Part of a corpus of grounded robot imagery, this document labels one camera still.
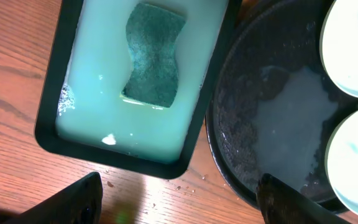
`round tray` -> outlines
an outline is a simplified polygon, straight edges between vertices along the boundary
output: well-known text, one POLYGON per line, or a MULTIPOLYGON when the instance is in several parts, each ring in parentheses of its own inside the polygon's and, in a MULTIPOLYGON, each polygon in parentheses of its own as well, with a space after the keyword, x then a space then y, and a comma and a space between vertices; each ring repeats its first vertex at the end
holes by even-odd
POLYGON ((262 0, 235 33, 206 129, 219 171, 254 207, 258 180, 268 172, 334 213, 346 210, 326 177, 324 152, 358 99, 335 86, 319 58, 331 4, 262 0))

